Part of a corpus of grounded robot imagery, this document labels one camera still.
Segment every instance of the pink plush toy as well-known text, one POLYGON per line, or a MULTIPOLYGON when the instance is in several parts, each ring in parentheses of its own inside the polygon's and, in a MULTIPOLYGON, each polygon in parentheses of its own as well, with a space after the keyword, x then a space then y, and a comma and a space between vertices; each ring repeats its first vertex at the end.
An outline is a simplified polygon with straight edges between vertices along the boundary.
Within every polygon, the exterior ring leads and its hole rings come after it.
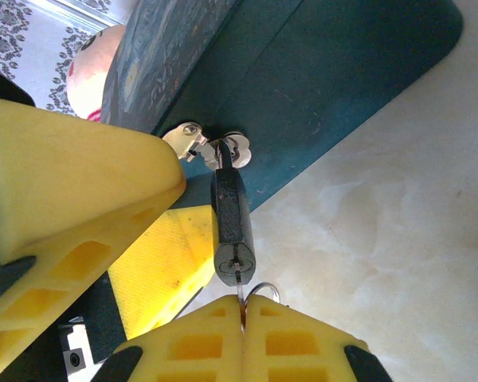
POLYGON ((100 121, 104 81, 124 26, 106 28, 85 42, 69 66, 67 98, 80 118, 100 121))

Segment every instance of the patterned wallpaper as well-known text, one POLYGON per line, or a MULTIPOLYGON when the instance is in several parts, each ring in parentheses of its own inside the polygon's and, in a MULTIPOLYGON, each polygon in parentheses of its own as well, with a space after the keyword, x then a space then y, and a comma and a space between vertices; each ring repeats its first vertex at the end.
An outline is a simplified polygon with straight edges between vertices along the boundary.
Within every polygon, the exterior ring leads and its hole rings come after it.
MULTIPOLYGON (((126 22, 133 0, 74 0, 126 22)), ((79 48, 97 31, 54 17, 39 1, 0 0, 0 73, 28 92, 37 107, 74 115, 66 73, 79 48)))

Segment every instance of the white marble surface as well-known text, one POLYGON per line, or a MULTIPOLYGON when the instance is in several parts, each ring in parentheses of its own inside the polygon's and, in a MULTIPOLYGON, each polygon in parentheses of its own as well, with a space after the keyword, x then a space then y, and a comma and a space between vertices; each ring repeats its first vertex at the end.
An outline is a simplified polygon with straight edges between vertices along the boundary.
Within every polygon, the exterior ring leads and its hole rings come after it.
POLYGON ((253 213, 246 289, 275 283, 400 382, 478 381, 478 0, 456 3, 451 55, 253 213))

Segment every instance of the metal ring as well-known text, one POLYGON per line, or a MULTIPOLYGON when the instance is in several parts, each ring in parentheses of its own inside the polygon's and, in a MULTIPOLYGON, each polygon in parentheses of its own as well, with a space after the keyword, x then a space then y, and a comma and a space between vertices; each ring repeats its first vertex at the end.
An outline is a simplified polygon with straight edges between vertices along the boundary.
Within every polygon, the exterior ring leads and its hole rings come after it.
POLYGON ((278 291, 278 288, 276 288, 276 286, 271 283, 260 283, 248 293, 248 297, 246 297, 246 305, 248 305, 249 296, 251 296, 252 294, 257 294, 257 292, 263 288, 269 288, 272 292, 272 300, 274 302, 280 303, 280 292, 278 291))

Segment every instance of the yellow plastic block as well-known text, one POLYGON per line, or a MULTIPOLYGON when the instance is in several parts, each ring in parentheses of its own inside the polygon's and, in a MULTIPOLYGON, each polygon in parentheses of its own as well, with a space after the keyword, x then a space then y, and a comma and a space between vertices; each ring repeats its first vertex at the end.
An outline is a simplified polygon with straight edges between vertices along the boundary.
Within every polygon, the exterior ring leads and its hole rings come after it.
POLYGON ((170 322, 214 274, 210 205, 172 209, 108 270, 127 339, 170 322))
POLYGON ((0 100, 0 265, 35 265, 0 296, 0 372, 185 187, 161 139, 0 100))
POLYGON ((346 345, 368 350, 342 330, 252 295, 248 300, 243 381, 356 382, 343 352, 346 345))
POLYGON ((112 357, 96 379, 117 380, 119 362, 135 366, 121 382, 356 382, 344 347, 368 352, 350 334, 262 296, 249 298, 244 334, 240 321, 237 296, 220 298, 122 344, 115 355, 139 347, 138 363, 112 357))
POLYGON ((241 343, 237 297, 225 296, 122 344, 116 353, 130 346, 143 350, 128 382, 240 382, 241 343))

